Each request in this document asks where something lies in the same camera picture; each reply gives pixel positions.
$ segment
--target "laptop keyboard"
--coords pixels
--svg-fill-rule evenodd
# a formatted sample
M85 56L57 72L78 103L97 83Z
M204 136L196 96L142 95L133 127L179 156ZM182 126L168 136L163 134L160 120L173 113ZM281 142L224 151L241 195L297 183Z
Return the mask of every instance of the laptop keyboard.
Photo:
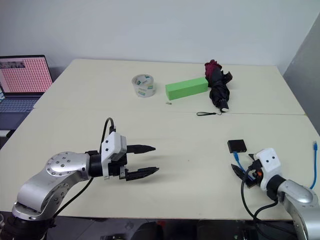
M37 99L4 99L0 102L1 113L28 113L34 108Z

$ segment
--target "black cable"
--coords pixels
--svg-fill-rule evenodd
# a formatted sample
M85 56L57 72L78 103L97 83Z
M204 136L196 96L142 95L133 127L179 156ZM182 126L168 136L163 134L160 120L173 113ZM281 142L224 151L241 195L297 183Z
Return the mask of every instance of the black cable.
M271 228L274 228L274 229L278 229L278 230L280 230L280 231L286 232L286 233L291 234L291 235L293 235L293 236L296 237L297 235L296 235L295 233L293 233L292 231L287 230L287 229L285 229L285 228L282 228L282 227L280 227L280 226L273 225L273 224L271 224L271 223L269 223L269 222L263 221L263 220L259 219L259 218L256 216L256 215L258 215L258 213L261 212L262 210L267 209L267 208L271 208L270 205L273 205L274 203L259 208L259 209L255 212L255 214L253 214L253 213L249 210L249 208L248 208L248 206L247 206L247 203L246 203L246 200L245 200L244 186L245 186L245 182L246 182L246 179L247 179L247 177L248 177L248 174L249 174L249 172L250 172L251 170L252 170L252 169L249 168L249 169L245 172L244 177L243 177L242 182L241 182L241 199L242 199L242 203L243 203L243 205L244 205L245 210L246 210L246 211L248 212L248 214L253 218L253 221L255 222L256 225L257 225L257 223L264 224L264 225L266 225L266 226L268 226L268 227L271 227Z
M222 112L216 113L216 112L205 112L205 111L199 111L196 113L197 116L208 116L208 115L222 115Z
M101 143L100 143L100 148L99 148L99 154L101 154L101 144L102 142L105 140L105 136L106 136L106 130L107 130L107 125L108 122L111 122L111 127L109 129L109 134L115 130L115 124L114 124L114 120L111 117L108 117L104 123L104 128L103 128L103 133L102 133L102 138L101 138ZM63 209L65 209L70 203L72 203L77 197L79 197L91 184L91 182L93 181L94 177L91 177L90 180L88 181L88 183L84 186L84 188L82 188L82 190L80 192L78 192L73 198L71 198L66 204L64 204L62 207L60 207L60 209L58 211L56 211L56 213L53 215L53 218L55 218L56 216L58 216L59 213L61 213L61 211Z

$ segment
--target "laptop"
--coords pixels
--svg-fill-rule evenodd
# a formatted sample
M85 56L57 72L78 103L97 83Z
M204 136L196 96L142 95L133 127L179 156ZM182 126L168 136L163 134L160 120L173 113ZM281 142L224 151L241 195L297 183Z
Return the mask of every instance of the laptop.
M0 56L0 130L15 130L52 85L44 55Z

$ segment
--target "black umbrella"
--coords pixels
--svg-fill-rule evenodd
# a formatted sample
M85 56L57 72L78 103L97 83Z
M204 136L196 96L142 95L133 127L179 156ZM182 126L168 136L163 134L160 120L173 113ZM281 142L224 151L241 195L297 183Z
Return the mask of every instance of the black umbrella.
M224 74L221 71L222 66L215 60L207 62L205 65L205 78L208 81L208 87L211 88L210 98L212 103L220 109L222 113L228 112L228 100L230 91L227 87L227 83L231 81L232 75L230 72Z

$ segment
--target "blue cable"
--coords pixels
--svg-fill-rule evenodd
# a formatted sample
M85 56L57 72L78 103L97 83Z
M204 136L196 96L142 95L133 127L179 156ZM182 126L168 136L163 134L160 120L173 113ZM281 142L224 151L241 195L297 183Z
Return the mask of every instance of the blue cable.
M313 189L316 185L317 181L317 150L318 150L318 144L315 141L313 144L313 150L314 150L314 178L313 178L313 183L310 187L310 189Z
M245 173L246 170L242 167L242 165L241 165L241 163L240 163L240 160L239 160L239 155L238 155L238 153L237 153L236 151L233 152L233 156L234 156L235 161L238 163L239 168L242 170L242 172ZM251 181L254 180L250 175L248 175L248 178L249 178Z

